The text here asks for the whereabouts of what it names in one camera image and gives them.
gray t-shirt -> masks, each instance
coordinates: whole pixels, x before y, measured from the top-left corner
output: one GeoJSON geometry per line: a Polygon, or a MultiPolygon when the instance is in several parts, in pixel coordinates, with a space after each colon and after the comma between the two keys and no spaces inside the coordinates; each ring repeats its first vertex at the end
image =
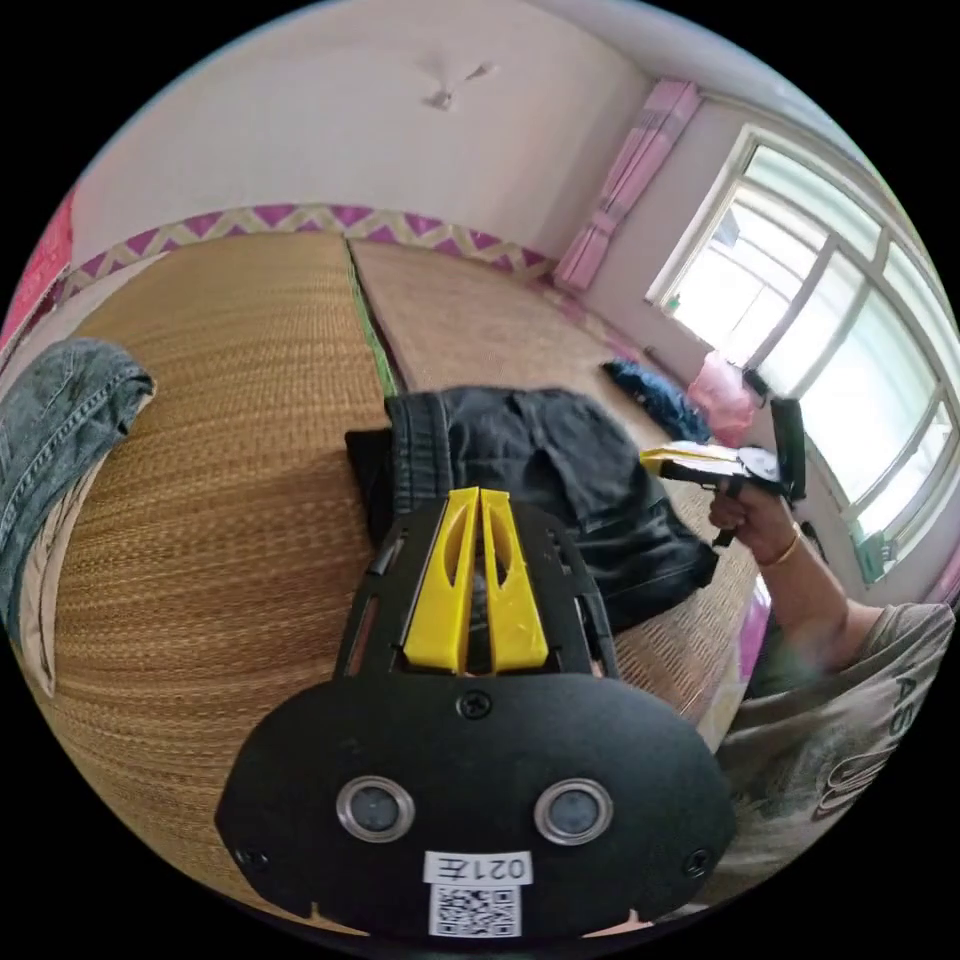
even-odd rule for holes
{"type": "Polygon", "coordinates": [[[857,663],[744,701],[717,751],[733,789],[737,835],[697,902],[680,913],[766,880],[850,809],[916,716],[953,625],[946,606],[888,607],[857,663]]]}

window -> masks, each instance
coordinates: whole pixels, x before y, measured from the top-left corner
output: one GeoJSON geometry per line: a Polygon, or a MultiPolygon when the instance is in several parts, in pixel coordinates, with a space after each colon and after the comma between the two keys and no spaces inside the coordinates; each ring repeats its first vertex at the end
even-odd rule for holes
{"type": "Polygon", "coordinates": [[[660,305],[800,398],[857,542],[909,538],[960,448],[960,341],[893,223],[839,175],[754,137],[660,305]]]}

yellow plastic part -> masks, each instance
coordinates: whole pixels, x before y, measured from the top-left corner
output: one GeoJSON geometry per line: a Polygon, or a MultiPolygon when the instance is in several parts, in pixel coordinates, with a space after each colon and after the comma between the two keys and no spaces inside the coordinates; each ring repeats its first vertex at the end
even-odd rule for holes
{"type": "Polygon", "coordinates": [[[654,447],[652,450],[643,450],[640,453],[640,462],[645,466],[653,466],[665,460],[701,460],[708,463],[735,463],[738,458],[736,450],[721,447],[717,444],[700,444],[677,442],[665,447],[654,447]]]}
{"type": "Polygon", "coordinates": [[[549,648],[527,576],[527,564],[510,507],[510,494],[482,491],[480,510],[493,672],[542,667],[547,661],[549,648]],[[497,575],[497,560],[506,573],[502,584],[497,575]]]}
{"type": "Polygon", "coordinates": [[[466,670],[479,500],[479,487],[451,490],[447,497],[403,645],[415,667],[466,670]]]}

purple zigzag pattern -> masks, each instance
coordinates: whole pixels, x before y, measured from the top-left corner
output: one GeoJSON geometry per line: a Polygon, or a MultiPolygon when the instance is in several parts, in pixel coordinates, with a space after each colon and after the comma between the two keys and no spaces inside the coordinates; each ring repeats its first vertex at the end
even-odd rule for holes
{"type": "Polygon", "coordinates": [[[542,253],[516,245],[512,245],[516,250],[515,254],[501,253],[490,260],[483,256],[484,252],[492,251],[505,241],[482,230],[455,230],[452,225],[437,217],[409,212],[378,211],[358,204],[274,203],[233,210],[211,210],[177,223],[144,230],[136,236],[115,244],[109,250],[91,257],[77,267],[66,278],[63,299],[69,299],[79,290],[99,280],[101,276],[122,270],[147,256],[178,250],[185,242],[202,242],[213,239],[214,236],[245,236],[250,232],[250,228],[243,223],[243,220],[250,215],[256,218],[257,232],[264,228],[267,232],[283,233],[322,230],[324,228],[317,222],[317,214],[314,212],[318,207],[329,212],[337,228],[345,233],[349,232],[349,235],[356,239],[367,239],[379,243],[406,243],[412,238],[417,246],[422,245],[437,253],[450,256],[476,258],[505,273],[516,274],[536,267],[547,270],[551,265],[551,261],[542,253]],[[304,222],[293,225],[290,222],[291,215],[298,210],[309,210],[310,214],[304,222]],[[367,230],[364,229],[365,221],[369,221],[367,230]],[[226,226],[227,223],[232,224],[229,229],[215,229],[219,224],[226,226]],[[401,226],[405,230],[398,231],[397,228],[401,226]],[[183,233],[184,230],[191,239],[187,239],[183,233]],[[443,238],[431,243],[430,235],[438,231],[442,233],[443,238]],[[166,240],[159,250],[154,249],[161,232],[167,235],[166,240]],[[461,244],[451,235],[453,232],[468,237],[469,240],[461,244]]]}

straw mat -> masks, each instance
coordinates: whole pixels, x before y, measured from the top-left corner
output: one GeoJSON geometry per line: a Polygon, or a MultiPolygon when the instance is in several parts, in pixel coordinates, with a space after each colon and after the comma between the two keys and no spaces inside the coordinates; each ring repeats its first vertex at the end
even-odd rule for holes
{"type": "Polygon", "coordinates": [[[370,559],[343,434],[386,419],[347,249],[327,234],[185,247],[76,335],[128,349],[157,396],[84,505],[60,583],[57,692],[34,695],[157,854],[279,913],[213,814],[254,724],[329,678],[370,559]]]}

